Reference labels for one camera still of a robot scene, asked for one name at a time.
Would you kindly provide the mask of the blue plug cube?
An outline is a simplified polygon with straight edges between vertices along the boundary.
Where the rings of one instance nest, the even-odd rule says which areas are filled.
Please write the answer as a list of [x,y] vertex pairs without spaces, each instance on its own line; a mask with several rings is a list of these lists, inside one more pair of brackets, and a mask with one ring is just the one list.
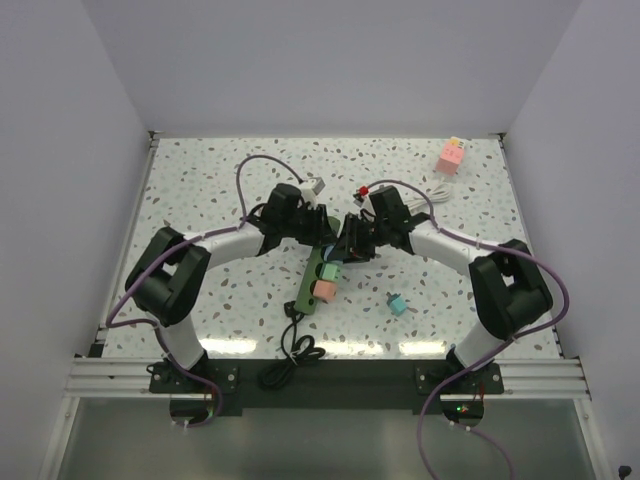
[[337,256],[333,253],[333,251],[334,251],[334,245],[327,246],[324,249],[323,259],[325,261],[335,261],[337,259]]

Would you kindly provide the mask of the green plug cube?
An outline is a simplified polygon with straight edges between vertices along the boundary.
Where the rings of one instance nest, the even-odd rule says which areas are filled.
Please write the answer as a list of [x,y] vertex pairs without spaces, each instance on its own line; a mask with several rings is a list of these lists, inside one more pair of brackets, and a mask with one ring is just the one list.
[[326,282],[337,283],[340,278],[340,266],[334,263],[325,263],[320,272],[320,279]]

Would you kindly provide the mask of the salmon plug cube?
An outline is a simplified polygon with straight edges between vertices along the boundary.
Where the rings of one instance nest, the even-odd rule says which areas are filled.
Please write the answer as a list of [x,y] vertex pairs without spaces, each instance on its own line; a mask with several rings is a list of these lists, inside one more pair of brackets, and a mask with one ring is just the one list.
[[337,284],[326,280],[317,280],[313,287],[313,296],[322,301],[332,302],[337,293]]

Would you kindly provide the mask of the teal plug cube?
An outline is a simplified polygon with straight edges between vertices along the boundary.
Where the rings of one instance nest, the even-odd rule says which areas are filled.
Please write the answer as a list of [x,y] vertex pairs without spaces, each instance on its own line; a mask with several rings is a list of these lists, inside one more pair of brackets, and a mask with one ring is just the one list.
[[386,303],[389,310],[395,316],[402,315],[408,309],[406,301],[397,293],[388,293]]

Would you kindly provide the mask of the green power strip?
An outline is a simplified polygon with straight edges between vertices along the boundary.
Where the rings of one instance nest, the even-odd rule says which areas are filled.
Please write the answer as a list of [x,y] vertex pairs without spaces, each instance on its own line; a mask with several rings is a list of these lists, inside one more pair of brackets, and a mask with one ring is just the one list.
[[321,280],[320,272],[322,266],[325,263],[332,263],[323,259],[324,249],[325,247],[313,247],[311,250],[298,294],[294,301],[294,310],[298,313],[312,315],[316,310],[317,304],[322,301],[313,296],[313,287],[317,280]]

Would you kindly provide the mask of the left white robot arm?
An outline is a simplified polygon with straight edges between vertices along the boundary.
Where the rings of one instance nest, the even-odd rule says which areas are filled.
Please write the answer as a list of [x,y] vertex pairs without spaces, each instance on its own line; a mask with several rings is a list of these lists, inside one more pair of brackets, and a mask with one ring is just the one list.
[[185,392],[207,380],[208,356],[190,317],[206,273],[225,263],[259,257],[291,238],[301,245],[325,247],[337,240],[326,206],[318,201],[324,182],[298,186],[279,183],[263,205],[238,227],[212,233],[183,234],[158,230],[130,272],[125,288],[136,306],[159,323],[159,343],[175,364],[171,378]]

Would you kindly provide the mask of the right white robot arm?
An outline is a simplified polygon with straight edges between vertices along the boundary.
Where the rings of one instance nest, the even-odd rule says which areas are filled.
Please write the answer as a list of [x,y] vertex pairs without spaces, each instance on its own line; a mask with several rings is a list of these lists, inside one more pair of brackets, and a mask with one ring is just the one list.
[[459,393],[481,380],[496,350],[516,339],[553,306],[552,295],[527,245],[517,239],[482,243],[437,224],[430,212],[413,213],[393,186],[368,194],[371,206],[345,216],[337,242],[326,254],[343,264],[368,262],[378,247],[434,260],[471,282],[478,323],[450,348],[445,379]]

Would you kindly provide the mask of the pink cube charger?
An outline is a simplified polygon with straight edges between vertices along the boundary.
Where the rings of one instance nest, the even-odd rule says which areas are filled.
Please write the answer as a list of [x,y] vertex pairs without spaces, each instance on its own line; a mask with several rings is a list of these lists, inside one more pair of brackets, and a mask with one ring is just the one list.
[[466,141],[459,137],[450,137],[444,144],[437,160],[435,171],[439,174],[454,176],[465,156]]

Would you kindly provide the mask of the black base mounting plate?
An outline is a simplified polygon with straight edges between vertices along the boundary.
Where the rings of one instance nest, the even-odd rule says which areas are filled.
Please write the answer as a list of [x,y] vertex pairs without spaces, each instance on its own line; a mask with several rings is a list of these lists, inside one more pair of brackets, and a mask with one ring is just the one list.
[[298,367],[278,390],[261,385],[269,360],[210,360],[198,375],[220,391],[178,372],[167,360],[146,367],[149,392],[170,398],[176,417],[199,416],[222,401],[223,416],[245,409],[410,410],[417,414],[449,373],[445,360],[320,360]]

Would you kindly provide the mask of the aluminium frame rail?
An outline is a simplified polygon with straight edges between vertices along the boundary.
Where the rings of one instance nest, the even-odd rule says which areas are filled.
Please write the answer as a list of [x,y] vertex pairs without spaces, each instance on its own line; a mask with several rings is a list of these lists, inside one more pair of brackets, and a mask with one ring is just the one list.
[[136,373],[131,380],[125,378],[124,368],[130,367],[130,361],[121,362],[118,359],[101,357],[102,348],[108,336],[106,321],[118,301],[119,283],[126,267],[127,254],[135,232],[139,211],[144,201],[145,189],[152,170],[153,160],[160,142],[159,132],[149,131],[148,136],[147,156],[144,161],[141,180],[136,188],[133,210],[126,224],[124,239],[117,255],[116,267],[110,281],[107,297],[98,316],[99,322],[95,338],[88,350],[89,353],[93,352],[96,356],[80,355],[74,357],[72,368],[65,384],[65,397],[118,397],[126,396],[129,390],[133,390],[134,396],[148,394],[146,387],[137,387],[140,382],[139,373]]

